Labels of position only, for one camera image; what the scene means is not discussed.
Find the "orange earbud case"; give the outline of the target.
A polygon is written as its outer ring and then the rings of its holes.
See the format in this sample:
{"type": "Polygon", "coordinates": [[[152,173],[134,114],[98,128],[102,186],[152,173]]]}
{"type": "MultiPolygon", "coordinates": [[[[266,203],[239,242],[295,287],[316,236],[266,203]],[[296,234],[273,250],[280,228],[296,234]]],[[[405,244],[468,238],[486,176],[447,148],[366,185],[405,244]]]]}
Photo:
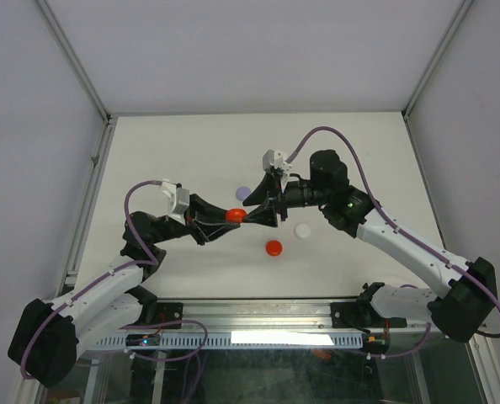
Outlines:
{"type": "Polygon", "coordinates": [[[283,245],[278,240],[269,240],[265,245],[266,253],[271,257],[278,257],[283,252],[283,245]]]}
{"type": "Polygon", "coordinates": [[[247,216],[247,212],[244,209],[234,208],[230,209],[225,213],[225,220],[230,223],[241,224],[244,218],[247,216]]]}

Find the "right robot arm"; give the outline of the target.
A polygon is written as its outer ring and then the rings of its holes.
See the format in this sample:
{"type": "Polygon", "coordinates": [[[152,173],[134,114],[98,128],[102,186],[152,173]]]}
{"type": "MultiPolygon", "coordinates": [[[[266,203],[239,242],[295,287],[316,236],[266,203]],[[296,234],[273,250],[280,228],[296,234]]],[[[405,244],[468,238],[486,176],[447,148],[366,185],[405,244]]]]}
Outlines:
{"type": "Polygon", "coordinates": [[[491,263],[485,258],[470,262],[411,234],[350,184],[347,166],[333,150],[311,155],[308,179],[290,169],[284,153],[265,153],[263,180],[242,202],[253,208],[244,222],[276,227],[289,209],[316,206],[335,229],[380,249],[426,284],[423,289],[381,282],[367,286],[358,298],[361,322],[375,326],[387,317],[431,322],[460,343],[479,332],[497,301],[491,263]]]}

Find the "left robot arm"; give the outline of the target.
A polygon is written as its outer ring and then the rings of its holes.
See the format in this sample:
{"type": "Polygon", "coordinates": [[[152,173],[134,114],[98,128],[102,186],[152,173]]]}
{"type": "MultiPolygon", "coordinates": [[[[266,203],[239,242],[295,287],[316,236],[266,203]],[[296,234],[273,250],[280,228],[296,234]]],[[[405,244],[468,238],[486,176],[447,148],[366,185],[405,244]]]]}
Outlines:
{"type": "Polygon", "coordinates": [[[101,338],[156,320],[157,297],[142,284],[166,257],[158,243],[192,237],[203,246],[239,228],[246,216],[242,209],[223,210],[196,194],[177,197],[163,216],[127,210],[120,255],[82,287],[53,300],[32,300],[19,318],[8,357],[24,379],[56,385],[101,338]]]}

